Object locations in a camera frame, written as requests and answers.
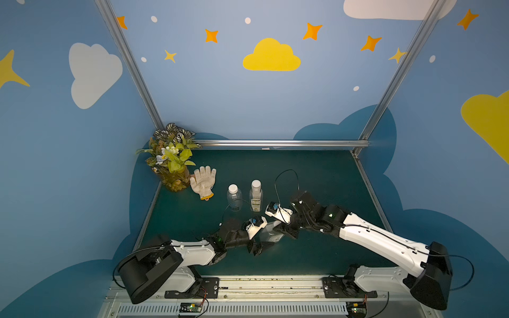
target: white cloud decal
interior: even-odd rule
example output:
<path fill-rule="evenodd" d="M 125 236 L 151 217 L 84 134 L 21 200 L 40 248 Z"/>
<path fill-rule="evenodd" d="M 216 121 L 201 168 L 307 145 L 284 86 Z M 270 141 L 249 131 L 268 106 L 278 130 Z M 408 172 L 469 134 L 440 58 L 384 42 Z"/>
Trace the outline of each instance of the white cloud decal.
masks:
<path fill-rule="evenodd" d="M 69 66 L 75 78 L 71 96 L 81 109 L 94 105 L 122 75 L 118 56 L 99 44 L 74 43 L 69 50 Z"/>
<path fill-rule="evenodd" d="M 343 10 L 356 19 L 423 20 L 433 0 L 345 0 Z M 451 11 L 456 0 L 446 0 L 439 18 Z"/>

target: white bottle cap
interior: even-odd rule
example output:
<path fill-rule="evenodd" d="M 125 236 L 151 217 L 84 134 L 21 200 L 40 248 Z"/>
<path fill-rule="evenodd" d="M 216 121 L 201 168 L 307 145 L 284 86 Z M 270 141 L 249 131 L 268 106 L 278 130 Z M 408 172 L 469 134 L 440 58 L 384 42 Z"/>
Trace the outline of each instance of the white bottle cap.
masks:
<path fill-rule="evenodd" d="M 235 193 L 237 193 L 237 191 L 239 191 L 239 188 L 237 187 L 237 185 L 230 184 L 230 186 L 228 187 L 228 192 L 231 194 L 235 194 Z"/>
<path fill-rule="evenodd" d="M 259 190 L 261 187 L 262 183 L 260 180 L 253 180 L 253 182 L 251 182 L 251 188 L 253 188 L 253 190 Z"/>

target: clear plastic bottle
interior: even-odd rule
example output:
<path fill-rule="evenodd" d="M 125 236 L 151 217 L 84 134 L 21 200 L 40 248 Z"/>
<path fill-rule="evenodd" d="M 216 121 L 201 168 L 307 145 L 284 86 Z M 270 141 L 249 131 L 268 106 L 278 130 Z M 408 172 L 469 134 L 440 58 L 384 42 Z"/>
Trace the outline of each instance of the clear plastic bottle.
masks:
<path fill-rule="evenodd" d="M 230 184 L 227 193 L 228 203 L 232 211 L 240 211 L 242 208 L 242 192 L 235 184 Z"/>
<path fill-rule="evenodd" d="M 251 182 L 251 190 L 249 191 L 249 199 L 251 201 L 251 209 L 253 212 L 259 212 L 262 207 L 263 190 L 260 180 Z"/>

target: robotic arm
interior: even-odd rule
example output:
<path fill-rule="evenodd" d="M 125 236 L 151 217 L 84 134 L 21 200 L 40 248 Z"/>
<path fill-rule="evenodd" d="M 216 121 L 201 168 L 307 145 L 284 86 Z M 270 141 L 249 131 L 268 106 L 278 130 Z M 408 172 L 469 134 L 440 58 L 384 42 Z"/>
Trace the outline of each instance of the robotic arm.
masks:
<path fill-rule="evenodd" d="M 346 209 L 334 205 L 323 207 L 307 191 L 292 198 L 291 204 L 295 211 L 274 202 L 267 206 L 265 214 L 279 220 L 271 224 L 273 231 L 293 239 L 297 239 L 304 228 L 333 235 L 364 246 L 399 265 L 396 271 L 394 268 L 351 267 L 343 279 L 350 287 L 364 292 L 409 292 L 426 306 L 438 310 L 447 308 L 453 272 L 443 245 L 413 242 L 370 224 Z M 242 225 L 232 219 L 199 242 L 156 238 L 151 242 L 155 247 L 138 250 L 117 266 L 132 303 L 148 299 L 163 284 L 168 290 L 197 294 L 201 278 L 193 265 L 213 265 L 226 256 L 227 249 L 239 246 L 246 246 L 249 253 L 259 255 L 275 244 L 257 243 L 253 238 L 267 224 L 263 216 Z"/>

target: artificial plant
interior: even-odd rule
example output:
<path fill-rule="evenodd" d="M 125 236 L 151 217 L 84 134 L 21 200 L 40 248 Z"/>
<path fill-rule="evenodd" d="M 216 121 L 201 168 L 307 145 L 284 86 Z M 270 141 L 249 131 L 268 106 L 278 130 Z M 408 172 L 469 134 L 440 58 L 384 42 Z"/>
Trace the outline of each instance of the artificial plant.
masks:
<path fill-rule="evenodd" d="M 139 149 L 136 153 L 149 153 L 146 162 L 152 171 L 159 176 L 162 184 L 170 191 L 181 191 L 189 186 L 188 165 L 191 149 L 202 146 L 194 141 L 194 132 L 169 123 L 164 130 L 156 130 L 154 138 L 149 140 L 148 149 Z"/>

